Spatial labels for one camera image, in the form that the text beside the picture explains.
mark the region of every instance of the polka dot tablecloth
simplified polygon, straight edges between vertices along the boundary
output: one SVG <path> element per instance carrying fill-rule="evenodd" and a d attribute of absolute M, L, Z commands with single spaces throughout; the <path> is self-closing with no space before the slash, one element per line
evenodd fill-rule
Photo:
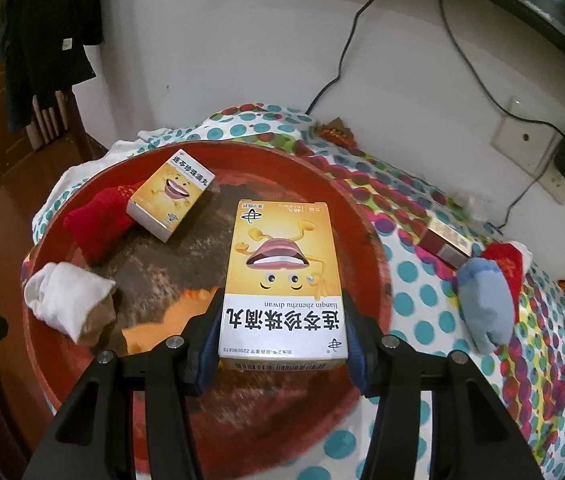
<path fill-rule="evenodd" d="M 313 136 L 314 121 L 293 108 L 246 104 L 228 108 L 193 128 L 151 132 L 129 156 L 182 140 L 249 142 L 293 153 L 347 190 L 374 225 L 391 273 L 391 333 L 416 350 L 467 352 L 517 422 L 544 477 L 565 475 L 565 295 L 536 264 L 520 294 L 520 322 L 508 346 L 478 354 L 463 320 L 453 272 L 417 243 L 429 216 L 449 224 L 479 255 L 495 236 L 489 224 L 472 224 L 441 190 L 363 152 L 351 153 Z M 54 189 L 57 200 L 38 215 L 40 239 L 55 211 L 86 179 Z M 338 429 L 296 460 L 252 476 L 258 479 L 360 478 L 378 399 L 361 399 Z M 431 460 L 431 394 L 421 398 L 416 478 L 427 478 Z"/>

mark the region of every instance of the power cord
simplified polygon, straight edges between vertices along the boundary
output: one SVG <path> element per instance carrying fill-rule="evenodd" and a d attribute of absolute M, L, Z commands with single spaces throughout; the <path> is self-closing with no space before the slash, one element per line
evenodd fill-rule
<path fill-rule="evenodd" d="M 559 133 L 561 137 L 565 137 L 565 134 L 563 133 L 563 131 L 559 127 L 557 127 L 555 124 L 552 124 L 548 121 L 541 121 L 541 120 L 537 120 L 537 119 L 527 119 L 525 117 L 521 117 L 521 116 L 518 116 L 516 114 L 512 114 L 509 110 L 504 108 L 504 106 L 502 106 L 498 101 L 496 101 L 496 98 L 491 94 L 491 92 L 487 89 L 485 84 L 482 82 L 482 79 L 480 78 L 478 72 L 476 72 L 474 65 L 470 62 L 469 58 L 467 58 L 466 54 L 461 49 L 461 46 L 458 44 L 458 41 L 456 41 L 456 38 L 454 37 L 453 32 L 451 31 L 451 27 L 449 25 L 449 22 L 447 21 L 447 14 L 445 13 L 445 4 L 444 4 L 443 0 L 438 0 L 438 8 L 440 9 L 441 17 L 443 19 L 443 25 L 445 26 L 445 31 L 447 32 L 447 36 L 449 37 L 451 43 L 453 44 L 453 46 L 456 49 L 456 51 L 458 52 L 458 54 L 463 58 L 463 61 L 467 65 L 467 68 L 469 68 L 469 71 L 474 76 L 474 79 L 479 84 L 479 86 L 482 89 L 482 91 L 484 92 L 484 94 L 494 104 L 494 106 L 496 106 L 496 108 L 498 108 L 506 116 L 511 117 L 512 119 L 514 119 L 516 121 L 520 121 L 522 123 L 529 123 L 529 124 L 543 124 L 544 126 L 549 126 L 552 130 Z M 507 213 L 505 215 L 505 221 L 498 226 L 498 230 L 501 230 L 502 228 L 504 228 L 507 225 L 507 223 L 509 222 L 509 216 L 511 214 L 512 209 L 514 208 L 514 206 L 516 204 L 518 204 L 522 200 L 522 198 L 525 196 L 525 194 L 531 189 L 531 186 L 536 184 L 545 175 L 545 173 L 547 173 L 547 170 L 549 170 L 549 167 L 554 160 L 555 153 L 556 153 L 556 150 L 554 150 L 554 152 L 552 152 L 551 156 L 547 160 L 547 164 L 545 164 L 545 167 L 540 172 L 540 174 L 537 177 L 535 177 L 534 180 L 532 180 L 529 183 L 529 185 L 525 188 L 525 190 L 507 207 Z"/>
<path fill-rule="evenodd" d="M 345 43 L 343 52 L 340 55 L 340 61 L 338 62 L 338 75 L 335 78 L 333 78 L 329 83 L 327 83 L 323 87 L 323 89 L 319 92 L 319 94 L 316 97 L 314 97 L 314 100 L 311 102 L 309 108 L 307 108 L 307 111 L 305 112 L 307 115 L 310 115 L 310 113 L 312 112 L 316 104 L 320 101 L 320 98 L 325 94 L 325 92 L 327 92 L 327 90 L 329 90 L 333 85 L 335 85 L 338 81 L 340 81 L 340 77 L 343 74 L 343 61 L 345 60 L 345 55 L 347 54 L 347 51 L 349 50 L 349 46 L 351 45 L 352 40 L 354 39 L 354 34 L 356 32 L 356 27 L 358 25 L 358 19 L 360 18 L 361 14 L 365 12 L 365 10 L 367 10 L 367 8 L 371 4 L 374 3 L 374 1 L 376 0 L 368 0 L 367 3 L 365 3 L 358 10 L 358 12 L 356 12 L 356 15 L 354 16 L 354 23 L 352 24 L 352 30 L 349 32 L 349 38 L 347 38 L 347 42 Z"/>

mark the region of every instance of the red sock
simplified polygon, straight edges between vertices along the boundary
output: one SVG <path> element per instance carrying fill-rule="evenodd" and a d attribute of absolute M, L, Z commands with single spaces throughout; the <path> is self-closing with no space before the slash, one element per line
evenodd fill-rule
<path fill-rule="evenodd" d="M 511 244 L 489 244 L 480 255 L 486 260 L 493 260 L 500 268 L 509 285 L 509 292 L 514 301 L 514 322 L 519 322 L 518 303 L 521 288 L 523 286 L 523 256 L 518 249 Z"/>
<path fill-rule="evenodd" d="M 133 225 L 127 215 L 131 195 L 142 185 L 108 187 L 96 193 L 88 204 L 74 209 L 63 225 L 82 250 L 89 265 L 100 262 Z"/>

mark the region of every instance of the metal screw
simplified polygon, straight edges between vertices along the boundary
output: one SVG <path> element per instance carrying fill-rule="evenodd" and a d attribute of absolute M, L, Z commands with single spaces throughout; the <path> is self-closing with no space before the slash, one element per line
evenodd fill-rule
<path fill-rule="evenodd" d="M 184 345 L 184 339 L 179 335 L 173 335 L 165 341 L 165 344 L 172 349 L 178 348 Z"/>
<path fill-rule="evenodd" d="M 106 365 L 108 362 L 111 362 L 113 358 L 114 358 L 114 352 L 112 352 L 111 350 L 103 350 L 98 354 L 97 357 L 98 362 L 101 365 Z"/>
<path fill-rule="evenodd" d="M 394 335 L 386 335 L 383 336 L 383 339 L 381 339 L 381 343 L 383 343 L 383 346 L 385 348 L 398 348 L 400 344 L 400 339 L 398 339 Z"/>
<path fill-rule="evenodd" d="M 468 359 L 467 354 L 460 350 L 451 353 L 451 360 L 459 365 L 464 365 Z"/>

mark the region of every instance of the cartoon lips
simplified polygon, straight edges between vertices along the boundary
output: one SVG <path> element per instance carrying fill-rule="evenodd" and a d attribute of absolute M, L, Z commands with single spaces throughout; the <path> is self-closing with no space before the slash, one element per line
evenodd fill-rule
<path fill-rule="evenodd" d="M 246 261 L 250 269 L 305 269 L 307 258 L 296 243 L 285 238 L 272 238 L 262 244 Z"/>
<path fill-rule="evenodd" d="M 180 198 L 187 198 L 189 196 L 189 192 L 179 184 L 176 184 L 175 180 L 168 178 L 165 183 L 165 194 L 169 198 L 173 198 L 174 200 L 179 200 Z"/>

